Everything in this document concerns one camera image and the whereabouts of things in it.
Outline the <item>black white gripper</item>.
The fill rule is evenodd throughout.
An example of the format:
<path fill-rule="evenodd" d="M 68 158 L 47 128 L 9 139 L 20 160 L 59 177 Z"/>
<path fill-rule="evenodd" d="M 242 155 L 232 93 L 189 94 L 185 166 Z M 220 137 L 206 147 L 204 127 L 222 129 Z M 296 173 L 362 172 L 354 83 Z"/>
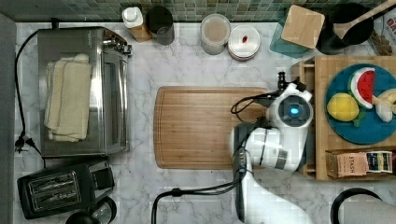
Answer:
<path fill-rule="evenodd" d="M 289 86 L 289 84 L 295 84 L 296 89 L 300 92 L 304 92 L 306 90 L 306 85 L 300 80 L 299 77 L 295 78 L 293 81 L 288 82 L 286 80 L 285 72 L 279 72 L 277 76 L 278 76 L 277 87 L 282 91 L 285 90 Z"/>

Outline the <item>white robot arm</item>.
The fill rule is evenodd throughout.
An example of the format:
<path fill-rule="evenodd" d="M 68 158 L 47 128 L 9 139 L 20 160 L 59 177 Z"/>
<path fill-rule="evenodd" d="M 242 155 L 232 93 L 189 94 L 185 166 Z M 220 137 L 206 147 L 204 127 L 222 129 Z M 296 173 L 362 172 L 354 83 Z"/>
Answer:
<path fill-rule="evenodd" d="M 308 128 L 313 119 L 312 94 L 299 79 L 278 74 L 278 90 L 251 96 L 266 108 L 255 122 L 243 121 L 230 135 L 235 208 L 244 224 L 314 224 L 298 205 L 262 187 L 253 168 L 260 166 L 295 172 L 300 166 Z"/>

